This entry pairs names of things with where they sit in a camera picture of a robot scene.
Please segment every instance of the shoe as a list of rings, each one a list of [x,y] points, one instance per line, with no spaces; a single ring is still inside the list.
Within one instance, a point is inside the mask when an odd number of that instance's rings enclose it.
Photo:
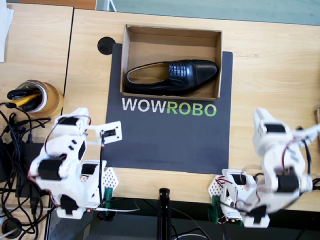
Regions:
[[[127,93],[179,96],[197,90],[217,74],[212,61],[164,61],[131,69],[123,83]]]

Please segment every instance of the wowrobo logo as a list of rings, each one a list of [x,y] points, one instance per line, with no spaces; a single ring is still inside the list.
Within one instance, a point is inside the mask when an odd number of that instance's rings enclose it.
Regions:
[[[180,113],[182,115],[192,114],[193,116],[201,116],[204,113],[208,117],[213,117],[217,113],[217,108],[213,104],[207,104],[204,107],[202,104],[193,103],[191,108],[191,105],[187,102],[182,102],[179,106],[178,103],[176,103],[175,101],[163,101],[161,103],[160,100],[157,100],[155,103],[155,101],[151,100],[150,102],[146,99],[141,99],[139,101],[138,99],[134,99],[134,101],[132,102],[131,98],[128,98],[127,101],[125,98],[122,98],[122,107],[125,111],[127,111],[128,109],[134,111],[137,108],[141,112],[147,112],[150,110],[151,105],[151,110],[153,113],[159,111],[163,114],[165,112],[165,108],[167,108],[167,114]]]

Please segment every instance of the cardboard box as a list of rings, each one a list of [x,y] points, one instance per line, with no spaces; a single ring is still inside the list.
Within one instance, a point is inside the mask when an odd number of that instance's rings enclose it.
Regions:
[[[124,27],[120,92],[124,96],[178,100],[215,101],[220,97],[223,32],[187,28],[126,25]],[[126,92],[127,71],[163,61],[209,60],[219,68],[216,79],[181,96],[147,95]]]

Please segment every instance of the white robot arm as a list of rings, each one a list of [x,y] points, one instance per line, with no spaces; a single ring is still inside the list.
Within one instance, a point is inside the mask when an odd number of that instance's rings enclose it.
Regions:
[[[99,187],[100,168],[104,169],[107,161],[87,160],[82,163],[87,145],[104,147],[122,140],[120,121],[98,126],[90,124],[87,108],[78,108],[71,114],[58,117],[40,155],[29,169],[29,180],[50,193],[60,218],[81,219],[86,208],[94,209],[100,205],[100,197],[95,192]],[[87,141],[88,129],[95,130],[97,141]],[[48,141],[51,134],[55,138]],[[86,181],[81,181],[82,175],[87,176]]]
[[[266,228],[270,221],[268,213],[285,208],[304,192],[311,192],[311,166],[305,173],[300,147],[310,144],[319,131],[320,125],[290,131],[266,109],[258,108],[254,113],[253,145],[256,154],[262,157],[264,179],[256,183],[256,179],[240,170],[222,170],[226,181],[220,199],[233,207],[222,204],[224,215],[243,220],[245,227]]]

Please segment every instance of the wooden desk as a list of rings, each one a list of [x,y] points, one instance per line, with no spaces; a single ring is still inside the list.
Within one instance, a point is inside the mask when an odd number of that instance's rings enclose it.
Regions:
[[[76,9],[70,45],[63,113],[89,109],[92,124],[105,123],[111,55],[102,55],[102,37],[123,41],[125,24],[222,30],[223,50],[234,54],[229,168],[260,165],[252,143],[253,113],[263,107],[277,119],[297,126],[315,124],[313,108],[320,103],[320,27],[128,14]],[[86,159],[99,159],[90,146]],[[318,145],[310,148],[312,176],[320,176]],[[209,203],[208,186],[214,175],[116,168],[115,195],[157,199],[160,188],[171,190],[174,201]],[[304,194],[290,209],[320,211],[320,192]]]
[[[8,7],[14,9],[14,14],[6,40],[5,62],[0,63],[0,101],[7,101],[7,93],[29,79],[51,83],[63,91],[73,7],[15,3],[9,3]],[[1,111],[7,117],[12,112],[4,106]],[[26,119],[26,116],[19,114],[18,118]],[[6,125],[1,118],[1,132]],[[43,143],[51,127],[48,123],[45,129],[35,130],[33,141]],[[17,206],[14,195],[10,195],[8,206]],[[42,200],[47,206],[48,198]],[[17,210],[14,216],[27,222],[21,211]],[[45,225],[46,221],[43,221],[39,226],[39,239],[44,239]],[[34,237],[26,234],[23,239],[33,240]]]

